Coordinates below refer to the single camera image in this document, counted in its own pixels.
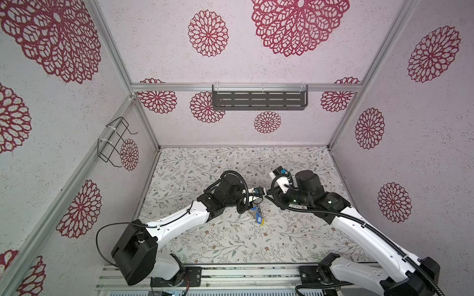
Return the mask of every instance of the white wall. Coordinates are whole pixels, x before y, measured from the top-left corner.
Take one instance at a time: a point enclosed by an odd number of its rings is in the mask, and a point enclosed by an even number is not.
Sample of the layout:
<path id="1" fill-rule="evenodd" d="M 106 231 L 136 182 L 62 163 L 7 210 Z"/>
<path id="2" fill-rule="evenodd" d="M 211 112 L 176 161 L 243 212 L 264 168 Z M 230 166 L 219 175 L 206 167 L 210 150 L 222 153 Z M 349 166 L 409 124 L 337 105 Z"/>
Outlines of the white wall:
<path id="1" fill-rule="evenodd" d="M 436 260 L 446 295 L 472 295 L 473 14 L 471 0 L 422 1 L 333 150 L 357 209 L 402 247 Z M 412 79 L 408 67 L 417 44 L 445 26 L 459 34 L 440 30 L 419 48 L 422 55 L 447 53 L 433 55 L 434 69 L 443 71 L 425 82 Z M 443 58 L 449 66 L 437 67 Z M 356 125 L 369 108 L 382 113 L 384 133 L 364 149 Z M 385 195 L 387 183 L 399 184 L 408 198 Z"/>

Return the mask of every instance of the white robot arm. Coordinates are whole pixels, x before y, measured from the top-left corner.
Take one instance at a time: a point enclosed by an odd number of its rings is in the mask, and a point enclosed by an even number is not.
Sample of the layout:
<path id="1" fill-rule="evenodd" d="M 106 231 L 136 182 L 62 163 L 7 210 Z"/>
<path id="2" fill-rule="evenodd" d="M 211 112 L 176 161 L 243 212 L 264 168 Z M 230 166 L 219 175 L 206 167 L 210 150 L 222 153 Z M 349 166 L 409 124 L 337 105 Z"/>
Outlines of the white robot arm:
<path id="1" fill-rule="evenodd" d="M 297 186 L 291 174 L 282 167 L 272 171 L 270 188 L 275 205 L 282 210 L 313 213 L 328 224 L 343 231 L 358 243 L 381 268 L 368 267 L 329 254 L 318 265 L 317 276 L 321 285 L 348 282 L 379 295 L 430 296 L 443 295 L 437 287 L 439 265 L 430 257 L 420 259 L 392 242 L 368 223 L 350 203 L 339 194 L 325 192 L 319 177 L 310 170 L 298 172 Z M 306 210 L 289 204 L 306 206 Z"/>
<path id="2" fill-rule="evenodd" d="M 183 279 L 184 265 L 173 254 L 158 250 L 183 232 L 218 217 L 226 207 L 237 206 L 242 214 L 264 195 L 265 188 L 249 189 L 239 173 L 225 171 L 186 208 L 145 224 L 140 220 L 131 222 L 111 255 L 129 285 L 151 276 L 176 286 Z"/>

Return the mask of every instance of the red flower motif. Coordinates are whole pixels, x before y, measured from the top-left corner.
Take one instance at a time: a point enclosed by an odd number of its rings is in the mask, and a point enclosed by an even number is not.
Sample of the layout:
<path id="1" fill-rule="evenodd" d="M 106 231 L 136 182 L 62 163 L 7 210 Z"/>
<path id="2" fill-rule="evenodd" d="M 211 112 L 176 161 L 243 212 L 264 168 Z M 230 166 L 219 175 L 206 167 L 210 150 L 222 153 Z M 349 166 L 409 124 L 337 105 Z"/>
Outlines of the red flower motif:
<path id="1" fill-rule="evenodd" d="M 446 71 L 459 51 L 459 32 L 444 26 L 431 31 L 415 46 L 408 61 L 408 75 L 416 82 L 434 79 Z"/>
<path id="2" fill-rule="evenodd" d="M 254 120 L 254 127 L 260 133 L 268 134 L 276 131 L 281 123 L 282 119 L 280 115 L 273 111 L 265 111 L 257 115 Z"/>
<path id="3" fill-rule="evenodd" d="M 81 0 L 0 0 L 1 27 L 23 54 L 65 82 L 92 80 L 100 41 Z"/>
<path id="4" fill-rule="evenodd" d="M 102 206 L 101 200 L 97 185 L 87 180 L 56 226 L 56 230 L 61 236 L 69 238 L 78 238 L 86 234 L 97 221 Z"/>
<path id="5" fill-rule="evenodd" d="M 355 138 L 362 148 L 374 148 L 382 140 L 384 127 L 382 113 L 375 108 L 369 108 L 357 120 Z"/>
<path id="6" fill-rule="evenodd" d="M 226 113 L 212 108 L 212 94 L 208 91 L 195 94 L 191 99 L 189 108 L 194 117 L 207 123 L 221 120 Z"/>
<path id="7" fill-rule="evenodd" d="M 147 78 L 140 83 L 164 83 L 159 79 Z M 174 91 L 145 91 L 137 92 L 143 106 L 156 113 L 168 113 L 176 108 L 176 95 Z"/>
<path id="8" fill-rule="evenodd" d="M 133 170 L 138 164 L 138 147 L 135 141 L 127 139 L 120 148 L 120 160 L 126 170 Z"/>
<path id="9" fill-rule="evenodd" d="M 18 287 L 17 296 L 38 296 L 43 291 L 43 284 L 46 279 L 45 267 L 43 256 L 38 256 L 35 264 L 29 269 L 27 276 Z"/>
<path id="10" fill-rule="evenodd" d="M 30 131 L 28 107 L 22 98 L 0 83 L 0 153 L 21 146 Z"/>
<path id="11" fill-rule="evenodd" d="M 274 54 L 314 50 L 340 25 L 349 0 L 252 0 L 256 34 Z"/>
<path id="12" fill-rule="evenodd" d="M 335 83 L 359 83 L 359 79 L 354 77 L 344 77 Z M 331 112 L 338 112 L 346 109 L 347 104 L 354 95 L 351 91 L 325 91 L 321 97 L 323 109 Z"/>
<path id="13" fill-rule="evenodd" d="M 189 41 L 196 51 L 204 56 L 216 56 L 227 45 L 229 35 L 226 23 L 214 11 L 201 10 L 188 26 Z"/>
<path id="14" fill-rule="evenodd" d="M 383 215 L 393 222 L 403 222 L 411 214 L 411 198 L 400 184 L 392 182 L 383 185 L 377 199 Z"/>
<path id="15" fill-rule="evenodd" d="M 18 254 L 18 250 L 8 250 L 3 254 L 0 254 L 0 276 L 5 272 L 10 262 Z"/>

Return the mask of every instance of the zip tie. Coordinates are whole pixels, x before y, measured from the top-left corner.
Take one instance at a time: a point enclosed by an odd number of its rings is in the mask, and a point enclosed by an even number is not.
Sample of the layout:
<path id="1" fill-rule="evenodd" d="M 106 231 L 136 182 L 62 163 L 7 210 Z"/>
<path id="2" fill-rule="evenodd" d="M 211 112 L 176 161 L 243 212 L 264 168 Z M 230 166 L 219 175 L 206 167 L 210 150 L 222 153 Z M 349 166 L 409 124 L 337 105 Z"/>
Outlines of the zip tie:
<path id="1" fill-rule="evenodd" d="M 110 144 L 110 145 L 112 145 L 112 142 L 111 142 L 111 141 L 109 141 L 109 140 L 107 140 L 107 139 L 102 139 L 102 138 L 101 138 L 101 139 L 99 139 L 99 140 L 104 140 L 104 141 L 107 141 L 107 142 L 109 142 L 109 144 Z"/>

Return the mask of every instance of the floral mat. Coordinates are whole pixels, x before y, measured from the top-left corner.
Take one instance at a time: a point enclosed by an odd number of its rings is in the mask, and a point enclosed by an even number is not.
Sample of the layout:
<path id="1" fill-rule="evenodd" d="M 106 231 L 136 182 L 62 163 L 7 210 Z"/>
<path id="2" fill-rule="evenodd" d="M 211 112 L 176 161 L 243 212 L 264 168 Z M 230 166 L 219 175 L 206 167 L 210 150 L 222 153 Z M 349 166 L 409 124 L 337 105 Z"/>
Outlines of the floral mat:
<path id="1" fill-rule="evenodd" d="M 269 188 L 268 173 L 278 166 L 292 174 L 312 170 L 326 191 L 347 198 L 334 163 L 323 147 L 164 148 L 140 214 L 157 220 L 195 200 L 225 170 L 236 170 L 248 186 Z M 174 238 L 161 251 L 183 263 L 319 262 L 330 252 L 352 261 L 372 261 L 345 233 L 307 213 L 282 211 L 268 200 L 260 204 L 264 224 L 247 211 L 227 208 L 220 217 Z"/>

